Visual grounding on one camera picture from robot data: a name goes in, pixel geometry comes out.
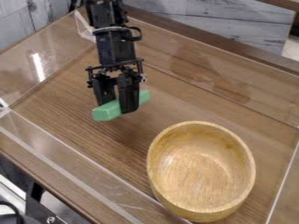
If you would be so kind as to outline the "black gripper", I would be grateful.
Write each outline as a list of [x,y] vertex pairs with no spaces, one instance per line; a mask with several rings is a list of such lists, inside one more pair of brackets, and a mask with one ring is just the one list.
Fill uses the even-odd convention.
[[115,85],[119,91],[119,104],[123,114],[139,108],[139,83],[143,80],[143,60],[136,57],[135,42],[143,35],[135,36],[137,27],[97,28],[96,38],[99,66],[87,68],[88,87],[93,87],[97,105],[116,99]]

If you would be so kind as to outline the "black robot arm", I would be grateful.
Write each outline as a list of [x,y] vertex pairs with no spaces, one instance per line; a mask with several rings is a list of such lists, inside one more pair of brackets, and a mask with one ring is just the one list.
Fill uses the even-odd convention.
[[123,0],[84,0],[88,24],[93,28],[99,65],[89,66],[88,87],[97,105],[119,100],[121,114],[139,108],[143,59],[136,56],[135,42],[143,39],[139,27],[128,26]]

